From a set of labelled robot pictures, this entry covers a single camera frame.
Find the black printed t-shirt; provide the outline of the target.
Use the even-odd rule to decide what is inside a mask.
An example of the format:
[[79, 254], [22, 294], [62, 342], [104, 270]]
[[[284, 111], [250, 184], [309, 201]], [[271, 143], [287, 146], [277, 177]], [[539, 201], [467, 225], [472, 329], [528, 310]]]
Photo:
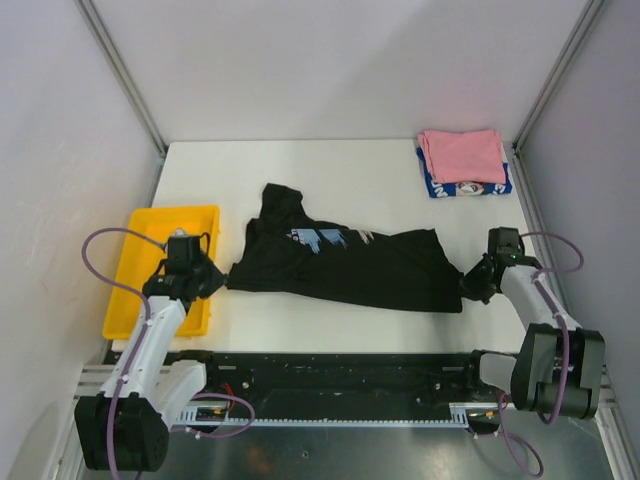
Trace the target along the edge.
[[310, 218], [300, 191], [268, 184], [226, 286], [366, 307], [462, 311], [461, 272], [433, 229], [393, 235]]

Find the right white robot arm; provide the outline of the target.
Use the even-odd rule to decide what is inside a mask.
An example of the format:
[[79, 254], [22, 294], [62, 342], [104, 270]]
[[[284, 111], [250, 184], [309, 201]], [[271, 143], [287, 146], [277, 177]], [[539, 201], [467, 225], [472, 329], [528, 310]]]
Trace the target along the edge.
[[518, 410], [550, 424], [560, 416], [591, 419], [598, 409], [605, 341], [584, 329], [555, 297], [537, 259], [484, 254], [461, 280], [465, 298], [489, 303], [500, 294], [514, 307], [525, 337], [519, 352], [478, 351], [478, 366], [463, 373], [461, 388], [484, 401], [497, 388]]

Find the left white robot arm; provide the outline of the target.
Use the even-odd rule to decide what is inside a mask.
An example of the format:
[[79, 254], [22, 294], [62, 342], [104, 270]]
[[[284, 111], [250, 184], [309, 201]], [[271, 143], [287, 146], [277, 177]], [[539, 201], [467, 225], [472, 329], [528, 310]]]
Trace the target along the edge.
[[209, 298], [225, 276], [207, 257], [163, 266], [143, 286], [139, 319], [112, 373], [74, 410], [86, 466], [114, 477], [157, 471], [180, 411], [194, 395], [207, 400], [221, 387], [220, 374], [196, 360], [180, 360], [167, 374], [161, 369], [191, 304]]

